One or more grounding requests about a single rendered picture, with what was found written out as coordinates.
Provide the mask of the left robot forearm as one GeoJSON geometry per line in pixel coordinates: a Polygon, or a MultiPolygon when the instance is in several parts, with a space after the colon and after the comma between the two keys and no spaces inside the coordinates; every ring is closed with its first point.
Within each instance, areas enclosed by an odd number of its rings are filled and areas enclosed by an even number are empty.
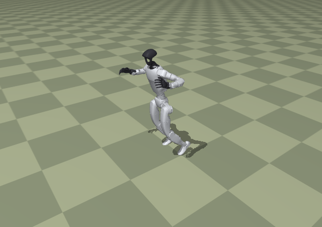
{"type": "Polygon", "coordinates": [[[179,78],[178,80],[176,80],[175,82],[169,83],[169,87],[170,89],[173,88],[178,88],[181,86],[181,84],[184,82],[185,80],[183,78],[179,78]]]}

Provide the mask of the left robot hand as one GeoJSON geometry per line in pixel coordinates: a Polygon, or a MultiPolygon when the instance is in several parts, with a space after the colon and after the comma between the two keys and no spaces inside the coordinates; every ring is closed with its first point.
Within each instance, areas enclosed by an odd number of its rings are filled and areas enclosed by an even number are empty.
{"type": "Polygon", "coordinates": [[[155,86],[159,86],[156,88],[166,88],[169,89],[169,82],[164,81],[164,79],[162,79],[161,77],[158,77],[159,79],[156,79],[155,81],[160,81],[160,82],[154,82],[154,83],[161,83],[161,84],[156,84],[155,86]]]}

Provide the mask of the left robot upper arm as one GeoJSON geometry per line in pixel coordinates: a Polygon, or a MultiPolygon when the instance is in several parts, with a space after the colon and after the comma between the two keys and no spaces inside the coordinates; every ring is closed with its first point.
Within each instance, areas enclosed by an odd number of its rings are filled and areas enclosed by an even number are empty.
{"type": "MultiPolygon", "coordinates": [[[[171,81],[176,81],[178,80],[180,77],[168,72],[167,70],[164,70],[164,69],[159,69],[158,72],[157,72],[157,75],[159,77],[161,77],[162,79],[168,79],[168,80],[171,80],[171,81]]],[[[181,84],[181,86],[184,84],[184,82],[181,84]]]]}

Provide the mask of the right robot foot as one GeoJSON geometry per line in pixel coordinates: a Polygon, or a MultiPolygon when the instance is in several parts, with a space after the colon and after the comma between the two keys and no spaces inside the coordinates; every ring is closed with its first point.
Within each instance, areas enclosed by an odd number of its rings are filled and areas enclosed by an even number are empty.
{"type": "Polygon", "coordinates": [[[164,142],[163,142],[163,145],[168,145],[169,143],[171,143],[170,140],[166,139],[164,142]]]}

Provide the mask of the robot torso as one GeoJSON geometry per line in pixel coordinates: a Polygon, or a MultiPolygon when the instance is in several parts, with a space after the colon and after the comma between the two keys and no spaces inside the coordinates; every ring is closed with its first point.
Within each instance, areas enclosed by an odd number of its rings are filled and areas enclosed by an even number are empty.
{"type": "MultiPolygon", "coordinates": [[[[155,80],[159,79],[157,72],[159,69],[163,69],[163,67],[162,66],[159,66],[159,67],[153,66],[153,67],[156,67],[154,69],[150,69],[149,67],[150,66],[148,65],[145,68],[146,76],[148,78],[148,81],[150,83],[152,90],[155,92],[155,94],[157,94],[157,97],[155,97],[155,103],[159,108],[162,108],[163,103],[168,103],[168,98],[164,94],[164,92],[167,91],[167,89],[166,88],[156,88],[156,87],[159,87],[160,85],[159,86],[155,86],[155,85],[161,84],[161,83],[154,83],[154,82],[160,82],[160,81],[155,81],[155,80]]],[[[164,81],[167,82],[167,79],[164,79],[164,81]]]]}

